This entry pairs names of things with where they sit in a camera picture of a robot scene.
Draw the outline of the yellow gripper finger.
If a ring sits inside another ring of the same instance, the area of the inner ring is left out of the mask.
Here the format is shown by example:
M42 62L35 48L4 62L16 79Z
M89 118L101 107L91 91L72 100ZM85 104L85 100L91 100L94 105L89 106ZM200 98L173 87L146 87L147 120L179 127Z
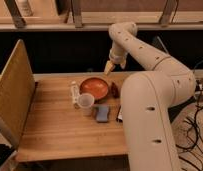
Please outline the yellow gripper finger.
M115 64L112 61L108 60L105 65L104 74L109 75L114 70L114 68Z

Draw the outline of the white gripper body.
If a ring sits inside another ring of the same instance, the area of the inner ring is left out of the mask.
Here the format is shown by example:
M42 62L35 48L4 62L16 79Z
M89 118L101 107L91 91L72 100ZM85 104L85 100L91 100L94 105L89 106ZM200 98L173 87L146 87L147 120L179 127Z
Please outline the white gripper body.
M122 69L125 68L127 54L116 54L113 50L110 50L109 58L114 65L119 65Z

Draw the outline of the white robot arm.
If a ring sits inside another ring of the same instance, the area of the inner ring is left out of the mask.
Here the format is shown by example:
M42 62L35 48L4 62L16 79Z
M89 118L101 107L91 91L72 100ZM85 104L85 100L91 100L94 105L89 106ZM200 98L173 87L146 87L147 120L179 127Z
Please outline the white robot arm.
M121 88L123 128L131 171L182 171L168 109L194 95L193 72L171 55L136 37L133 22L109 27L112 48L104 72L132 56L143 70Z

